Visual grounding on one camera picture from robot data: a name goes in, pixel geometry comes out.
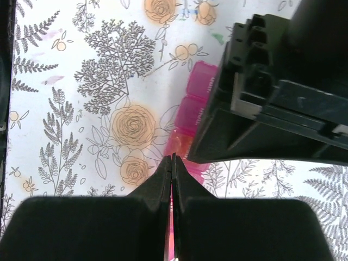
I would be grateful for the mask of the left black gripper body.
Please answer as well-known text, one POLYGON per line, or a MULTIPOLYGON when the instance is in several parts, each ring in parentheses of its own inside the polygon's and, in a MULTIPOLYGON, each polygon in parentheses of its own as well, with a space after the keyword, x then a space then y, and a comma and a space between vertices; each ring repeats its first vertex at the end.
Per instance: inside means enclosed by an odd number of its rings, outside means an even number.
POLYGON ((347 164, 347 1, 235 23, 188 159, 347 164))

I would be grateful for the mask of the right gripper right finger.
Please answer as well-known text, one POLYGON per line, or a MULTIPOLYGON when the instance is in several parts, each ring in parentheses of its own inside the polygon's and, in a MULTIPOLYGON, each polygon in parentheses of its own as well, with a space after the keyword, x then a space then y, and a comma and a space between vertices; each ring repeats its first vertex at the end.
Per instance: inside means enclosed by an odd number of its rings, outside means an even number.
POLYGON ((172 157, 179 260, 332 260, 311 207, 293 199, 217 198, 172 157))

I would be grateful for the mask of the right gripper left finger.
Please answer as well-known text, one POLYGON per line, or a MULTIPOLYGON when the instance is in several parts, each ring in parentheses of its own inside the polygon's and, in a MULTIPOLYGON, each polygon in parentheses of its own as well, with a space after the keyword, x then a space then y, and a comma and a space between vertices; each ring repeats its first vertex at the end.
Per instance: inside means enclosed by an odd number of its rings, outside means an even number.
POLYGON ((167 260, 171 157, 127 196, 31 197, 14 212, 1 260, 167 260))

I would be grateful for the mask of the pink weekly pill organizer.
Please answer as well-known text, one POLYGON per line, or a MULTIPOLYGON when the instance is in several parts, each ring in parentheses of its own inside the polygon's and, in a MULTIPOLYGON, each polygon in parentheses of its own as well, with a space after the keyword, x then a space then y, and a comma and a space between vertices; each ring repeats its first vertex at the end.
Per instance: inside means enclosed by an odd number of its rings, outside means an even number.
POLYGON ((195 63, 188 79, 185 96, 175 116, 174 129, 164 150, 166 156, 173 153, 180 156, 190 175, 201 185, 204 182, 203 173, 210 165, 194 163, 187 160, 187 156, 201 122, 217 70, 217 66, 201 60, 195 63))

